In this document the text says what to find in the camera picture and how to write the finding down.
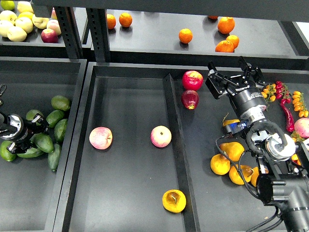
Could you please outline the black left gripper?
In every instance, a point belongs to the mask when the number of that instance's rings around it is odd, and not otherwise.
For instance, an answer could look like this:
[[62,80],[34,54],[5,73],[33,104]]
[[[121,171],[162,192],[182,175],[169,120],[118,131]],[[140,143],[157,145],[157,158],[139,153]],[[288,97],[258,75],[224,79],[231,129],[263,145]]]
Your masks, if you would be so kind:
[[18,130],[11,143],[6,149],[12,154],[24,154],[32,147],[30,139],[35,133],[47,132],[49,123],[39,113],[37,113],[32,121],[21,119],[18,122]]

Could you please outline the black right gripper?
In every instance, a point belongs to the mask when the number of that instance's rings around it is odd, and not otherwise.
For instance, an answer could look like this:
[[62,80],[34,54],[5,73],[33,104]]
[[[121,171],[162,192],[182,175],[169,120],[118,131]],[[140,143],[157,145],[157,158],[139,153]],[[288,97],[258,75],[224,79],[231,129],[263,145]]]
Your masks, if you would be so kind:
[[236,115],[243,115],[252,108],[258,108],[262,112],[266,110],[267,103],[258,87],[266,85],[261,69],[247,63],[240,56],[238,64],[243,75],[228,77],[220,74],[212,61],[207,65],[209,69],[206,86],[215,99],[228,94],[232,108]]

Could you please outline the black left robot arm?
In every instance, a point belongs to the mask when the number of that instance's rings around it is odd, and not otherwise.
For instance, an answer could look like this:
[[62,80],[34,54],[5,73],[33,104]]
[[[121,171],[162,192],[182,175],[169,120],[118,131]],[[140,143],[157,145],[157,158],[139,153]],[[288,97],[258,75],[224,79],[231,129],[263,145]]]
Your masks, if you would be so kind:
[[7,150],[13,154],[25,153],[34,144],[31,138],[35,134],[46,132],[48,122],[39,113],[32,120],[22,118],[17,114],[0,114],[0,138],[11,141]]

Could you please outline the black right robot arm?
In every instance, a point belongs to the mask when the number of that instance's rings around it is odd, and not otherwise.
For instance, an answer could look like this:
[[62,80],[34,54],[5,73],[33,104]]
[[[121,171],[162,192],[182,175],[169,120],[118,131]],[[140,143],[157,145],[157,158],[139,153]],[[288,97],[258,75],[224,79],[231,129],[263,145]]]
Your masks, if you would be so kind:
[[226,76],[212,62],[208,64],[206,85],[214,98],[227,95],[239,121],[224,127],[227,137],[244,138],[256,159],[256,187],[248,191],[264,205],[276,208],[278,223],[289,232],[309,229],[309,152],[303,142],[292,138],[274,122],[266,119],[266,86],[263,74],[244,58],[239,58],[242,74]]

